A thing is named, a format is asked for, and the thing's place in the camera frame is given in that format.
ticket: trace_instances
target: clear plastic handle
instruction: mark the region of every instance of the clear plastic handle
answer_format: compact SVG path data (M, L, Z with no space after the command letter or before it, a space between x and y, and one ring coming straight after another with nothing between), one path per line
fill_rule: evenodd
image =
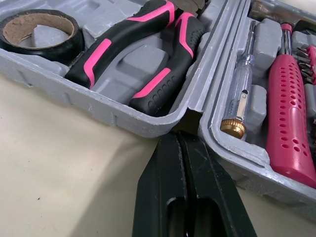
M245 121L249 106L253 59L254 57L248 54L238 60L228 93L223 119Z

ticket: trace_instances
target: cardboard tape core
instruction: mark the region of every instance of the cardboard tape core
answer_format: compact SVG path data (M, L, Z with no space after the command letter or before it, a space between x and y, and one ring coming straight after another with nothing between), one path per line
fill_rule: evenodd
M22 47L19 45L20 42L30 37L37 25L57 28L67 33L70 38L73 36L75 31L74 25L67 18L46 13L34 13L21 15L12 19L5 25L2 33L5 39L12 45Z

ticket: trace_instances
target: tool kit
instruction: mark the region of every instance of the tool kit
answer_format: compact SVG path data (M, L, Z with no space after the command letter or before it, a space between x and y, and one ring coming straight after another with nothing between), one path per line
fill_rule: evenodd
M185 112L237 186L316 220L316 16L276 0L5 0L0 71L108 125Z

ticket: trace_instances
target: pliers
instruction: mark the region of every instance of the pliers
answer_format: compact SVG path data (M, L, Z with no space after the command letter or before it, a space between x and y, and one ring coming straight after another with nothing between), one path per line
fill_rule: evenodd
M175 22L173 54L147 85L137 92L129 106L154 115L169 99L185 76L204 33L196 18L205 0L150 0L134 14L102 34L73 64L65 78L92 88L111 61L130 44L158 33Z
M132 237L256 237L216 158L197 136L162 136L138 181Z

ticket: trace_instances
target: brass cap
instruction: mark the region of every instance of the brass cap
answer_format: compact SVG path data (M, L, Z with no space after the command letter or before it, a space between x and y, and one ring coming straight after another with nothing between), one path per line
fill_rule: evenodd
M233 137L241 139L246 132L246 127L238 119L224 119L221 122L221 130Z

